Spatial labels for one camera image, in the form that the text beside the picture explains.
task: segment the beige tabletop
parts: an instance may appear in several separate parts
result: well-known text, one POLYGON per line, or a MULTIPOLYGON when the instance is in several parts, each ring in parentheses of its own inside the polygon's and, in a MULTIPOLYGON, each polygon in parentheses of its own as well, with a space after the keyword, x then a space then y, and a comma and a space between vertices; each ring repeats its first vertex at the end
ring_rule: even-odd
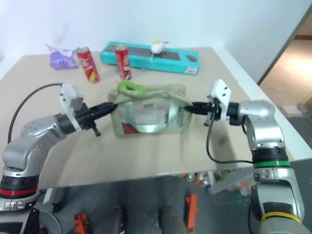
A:
MULTIPOLYGON (((223 79, 232 90, 231 101, 249 99, 227 67, 212 48, 194 49, 200 54, 197 76, 132 69, 132 81, 147 84, 183 84, 191 101, 207 101, 211 84, 223 79)), ((108 92, 120 78, 117 67, 102 64, 98 53, 93 53, 101 81, 91 84, 80 67, 73 70, 54 70, 48 55, 24 56, 1 81, 1 153, 7 142, 8 126, 19 103, 34 89, 52 82, 71 83, 84 94, 88 107, 107 101, 108 92)), ((39 117, 62 112, 59 87, 50 87, 35 94, 22 108, 14 125, 12 139, 27 122, 39 117)), ((39 186, 54 187, 127 180, 163 174, 175 174, 220 168, 206 154, 208 128, 205 116, 193 115, 183 133, 138 136, 118 139, 114 135, 111 117, 96 121, 102 136, 92 130, 73 133, 57 144, 49 153, 40 174, 39 186)), ((247 139, 240 127, 216 122, 211 139, 211 151, 220 160, 251 160, 247 139)), ((222 165, 241 167, 248 164, 222 165)), ((3 162, 0 161, 0 173, 3 162)))

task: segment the red soda can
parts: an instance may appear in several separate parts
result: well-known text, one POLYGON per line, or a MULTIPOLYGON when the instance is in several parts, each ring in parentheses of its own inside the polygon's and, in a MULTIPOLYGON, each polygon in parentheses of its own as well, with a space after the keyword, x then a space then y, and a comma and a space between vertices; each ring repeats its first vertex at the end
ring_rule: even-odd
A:
POLYGON ((121 79, 130 80, 131 79, 131 71, 130 71, 130 61, 129 61, 129 53, 127 46, 118 45, 115 48, 116 59, 118 64, 118 71, 120 73, 121 79))
POLYGON ((76 54, 81 62, 88 81, 91 83, 99 82, 98 71, 89 48, 87 46, 78 47, 76 49, 76 54))

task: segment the wooden floor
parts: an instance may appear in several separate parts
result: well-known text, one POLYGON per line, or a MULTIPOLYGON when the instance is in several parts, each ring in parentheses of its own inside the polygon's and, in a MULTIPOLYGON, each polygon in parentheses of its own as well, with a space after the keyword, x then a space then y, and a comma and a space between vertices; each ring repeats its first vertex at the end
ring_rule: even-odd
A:
POLYGON ((260 84, 273 103, 297 105, 312 92, 312 40, 294 40, 260 84))

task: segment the can label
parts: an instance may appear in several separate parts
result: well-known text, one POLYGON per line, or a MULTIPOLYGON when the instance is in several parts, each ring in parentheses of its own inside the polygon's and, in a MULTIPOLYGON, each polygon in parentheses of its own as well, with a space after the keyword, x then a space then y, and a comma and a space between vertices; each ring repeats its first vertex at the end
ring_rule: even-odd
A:
POLYGON ((77 52, 77 56, 80 59, 81 65, 84 69, 88 81, 91 83, 99 82, 98 71, 92 59, 90 50, 82 53, 77 52))
POLYGON ((129 62, 129 53, 128 49, 125 47, 120 50, 118 47, 115 50, 116 59, 118 64, 118 71, 120 73, 122 80, 130 80, 131 79, 131 70, 130 70, 130 62, 129 62))

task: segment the green pouch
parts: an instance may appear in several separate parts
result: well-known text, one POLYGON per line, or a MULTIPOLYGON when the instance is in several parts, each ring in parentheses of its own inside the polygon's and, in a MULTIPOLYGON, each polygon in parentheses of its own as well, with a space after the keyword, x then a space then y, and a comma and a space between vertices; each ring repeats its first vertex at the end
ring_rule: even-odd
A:
POLYGON ((185 93, 185 86, 179 84, 146 86, 143 97, 130 97, 113 89, 108 100, 118 104, 111 113, 116 136, 182 132, 192 115, 183 109, 192 105, 185 93))

